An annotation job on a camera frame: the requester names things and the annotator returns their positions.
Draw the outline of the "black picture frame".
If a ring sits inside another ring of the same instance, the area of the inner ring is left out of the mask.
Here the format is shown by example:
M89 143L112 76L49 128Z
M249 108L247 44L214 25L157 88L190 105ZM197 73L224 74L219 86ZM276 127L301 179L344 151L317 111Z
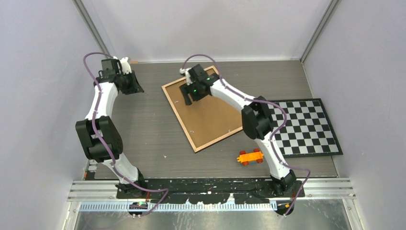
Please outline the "black picture frame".
M210 95L186 105L180 86L185 77L161 86L195 153L242 131L241 113Z

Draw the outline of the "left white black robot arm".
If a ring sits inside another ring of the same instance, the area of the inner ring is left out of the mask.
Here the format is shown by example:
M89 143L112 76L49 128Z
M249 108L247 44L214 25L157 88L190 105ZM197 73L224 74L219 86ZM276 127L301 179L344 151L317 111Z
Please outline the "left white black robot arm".
M144 178L124 154L123 140L112 120L118 94L143 92L131 69L128 58L108 58L101 61L102 69L93 77L95 95L85 119L77 121L75 130L89 160L107 166L118 178L117 188L142 198L147 192Z

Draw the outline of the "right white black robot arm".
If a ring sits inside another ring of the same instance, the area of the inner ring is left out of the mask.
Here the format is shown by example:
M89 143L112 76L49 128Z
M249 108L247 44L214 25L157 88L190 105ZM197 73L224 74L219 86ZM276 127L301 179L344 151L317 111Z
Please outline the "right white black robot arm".
M243 131L254 140L269 166L271 188L278 196L287 196L293 189L296 176L288 167L277 145L269 102L262 96L250 96L222 79L219 74L208 74L201 65L181 68L186 83L180 87L185 103L191 105L208 95L221 99L241 112Z

